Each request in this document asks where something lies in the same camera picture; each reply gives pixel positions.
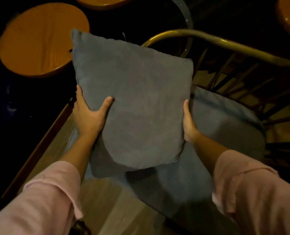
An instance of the forearm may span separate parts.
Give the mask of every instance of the forearm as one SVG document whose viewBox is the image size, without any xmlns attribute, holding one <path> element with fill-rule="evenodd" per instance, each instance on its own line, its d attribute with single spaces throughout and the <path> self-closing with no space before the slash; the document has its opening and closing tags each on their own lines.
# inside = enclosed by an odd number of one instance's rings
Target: forearm
<svg viewBox="0 0 290 235">
<path fill-rule="evenodd" d="M 98 134 L 80 135 L 73 146 L 66 152 L 60 161 L 70 162 L 78 170 L 81 181 L 83 181 L 85 171 L 89 162 L 92 146 Z"/>
<path fill-rule="evenodd" d="M 223 152 L 228 150 L 228 148 L 213 141 L 198 130 L 194 132 L 192 145 L 195 149 L 196 154 L 198 155 L 206 169 L 211 175 L 213 175 L 213 171 L 218 157 Z"/>
</svg>

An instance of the person's left hand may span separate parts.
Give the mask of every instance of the person's left hand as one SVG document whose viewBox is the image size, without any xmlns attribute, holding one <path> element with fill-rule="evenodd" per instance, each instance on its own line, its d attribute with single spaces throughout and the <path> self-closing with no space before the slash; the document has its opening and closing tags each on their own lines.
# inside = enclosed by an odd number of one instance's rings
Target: person's left hand
<svg viewBox="0 0 290 235">
<path fill-rule="evenodd" d="M 108 96 L 98 111 L 91 111 L 83 97 L 82 89 L 76 86 L 76 99 L 73 108 L 74 121 L 80 136 L 88 136 L 96 139 L 99 132 L 104 127 L 107 111 L 113 98 Z"/>
</svg>

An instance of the person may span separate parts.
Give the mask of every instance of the person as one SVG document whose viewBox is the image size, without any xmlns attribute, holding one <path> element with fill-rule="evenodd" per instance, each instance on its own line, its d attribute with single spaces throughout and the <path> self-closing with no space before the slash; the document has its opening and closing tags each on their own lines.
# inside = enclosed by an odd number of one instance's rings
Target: person
<svg viewBox="0 0 290 235">
<path fill-rule="evenodd" d="M 78 194 L 92 146 L 102 130 L 112 98 L 91 111 L 77 86 L 73 114 L 79 138 L 60 161 L 29 181 L 0 211 L 0 234 L 68 234 L 83 215 Z M 290 184 L 275 170 L 229 150 L 196 128 L 183 105 L 184 139 L 213 176 L 213 201 L 246 234 L 290 234 Z"/>
</svg>

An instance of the pink shirt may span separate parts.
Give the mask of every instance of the pink shirt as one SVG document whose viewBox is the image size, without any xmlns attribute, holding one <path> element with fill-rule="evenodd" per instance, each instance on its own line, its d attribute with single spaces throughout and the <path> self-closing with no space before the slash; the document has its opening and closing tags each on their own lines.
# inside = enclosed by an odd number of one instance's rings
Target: pink shirt
<svg viewBox="0 0 290 235">
<path fill-rule="evenodd" d="M 233 150 L 214 169 L 213 201 L 245 234 L 290 234 L 290 184 L 272 168 Z M 77 201 L 80 176 L 55 162 L 28 182 L 0 211 L 0 234 L 68 234 L 83 215 Z"/>
</svg>

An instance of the gray seat cushion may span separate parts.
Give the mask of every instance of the gray seat cushion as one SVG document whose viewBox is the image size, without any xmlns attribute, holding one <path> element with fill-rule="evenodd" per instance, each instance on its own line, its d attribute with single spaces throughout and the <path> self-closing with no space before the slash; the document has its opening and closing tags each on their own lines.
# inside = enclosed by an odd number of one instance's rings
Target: gray seat cushion
<svg viewBox="0 0 290 235">
<path fill-rule="evenodd" d="M 94 176 L 176 162 L 192 61 L 75 29 L 71 35 L 76 80 L 89 108 L 115 98 L 92 151 Z M 74 132 L 68 148 L 76 138 Z"/>
<path fill-rule="evenodd" d="M 265 132 L 250 110 L 199 87 L 190 105 L 194 122 L 202 133 L 252 158 L 263 157 Z M 87 170 L 85 178 L 91 177 Z M 212 177 L 189 143 L 184 145 L 176 163 L 127 172 L 112 179 L 191 232 L 233 234 L 238 231 L 213 204 Z"/>
</svg>

